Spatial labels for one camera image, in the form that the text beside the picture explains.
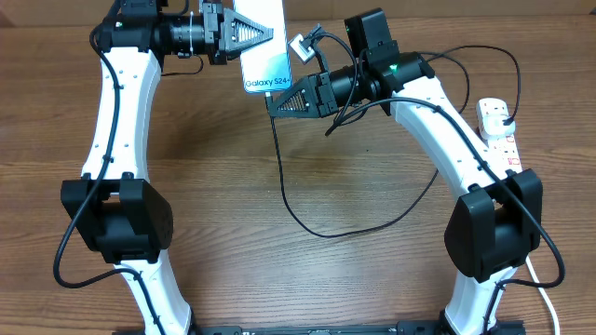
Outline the blue Galaxy smartphone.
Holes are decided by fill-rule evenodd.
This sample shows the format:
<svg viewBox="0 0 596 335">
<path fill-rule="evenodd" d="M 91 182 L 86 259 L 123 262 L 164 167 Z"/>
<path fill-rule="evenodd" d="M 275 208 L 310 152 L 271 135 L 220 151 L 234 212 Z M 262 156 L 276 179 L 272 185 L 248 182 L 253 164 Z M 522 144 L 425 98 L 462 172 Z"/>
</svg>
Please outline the blue Galaxy smartphone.
<svg viewBox="0 0 596 335">
<path fill-rule="evenodd" d="M 281 91 L 292 84 L 282 0 L 236 0 L 234 10 L 273 30 L 273 38 L 243 51 L 240 63 L 249 94 Z"/>
</svg>

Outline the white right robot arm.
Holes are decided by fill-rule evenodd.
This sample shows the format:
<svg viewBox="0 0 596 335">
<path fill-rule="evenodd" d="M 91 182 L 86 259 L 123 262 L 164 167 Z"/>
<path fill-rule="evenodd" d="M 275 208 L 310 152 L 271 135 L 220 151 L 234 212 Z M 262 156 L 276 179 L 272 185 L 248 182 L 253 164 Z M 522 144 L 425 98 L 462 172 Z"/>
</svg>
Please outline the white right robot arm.
<svg viewBox="0 0 596 335">
<path fill-rule="evenodd" d="M 332 116 L 336 126 L 373 106 L 405 127 L 446 180 L 455 200 L 444 244 L 457 270 L 454 291 L 440 316 L 400 321 L 398 334 L 522 334 L 520 321 L 496 316 L 505 288 L 543 238 L 542 184 L 530 170 L 516 171 L 487 146 L 447 99 L 429 61 L 400 51 L 386 16 L 374 9 L 345 23 L 353 63 L 331 71 L 318 43 L 321 27 L 291 40 L 302 61 L 320 70 L 269 99 L 272 118 Z"/>
</svg>

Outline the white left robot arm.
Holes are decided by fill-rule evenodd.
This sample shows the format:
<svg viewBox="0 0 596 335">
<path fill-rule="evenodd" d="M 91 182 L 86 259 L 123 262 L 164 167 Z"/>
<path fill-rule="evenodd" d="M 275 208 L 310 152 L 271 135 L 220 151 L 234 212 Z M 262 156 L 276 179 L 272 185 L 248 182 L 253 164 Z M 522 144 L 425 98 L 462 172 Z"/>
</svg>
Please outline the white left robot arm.
<svg viewBox="0 0 596 335">
<path fill-rule="evenodd" d="M 151 185 L 147 144 L 152 104 L 168 55 L 224 65 L 269 42 L 274 28 L 218 1 L 170 13 L 154 0 L 115 1 L 90 33 L 102 67 L 95 134 L 81 175 L 61 186 L 69 233 L 127 282 L 146 334 L 197 334 L 171 263 L 173 214 Z"/>
</svg>

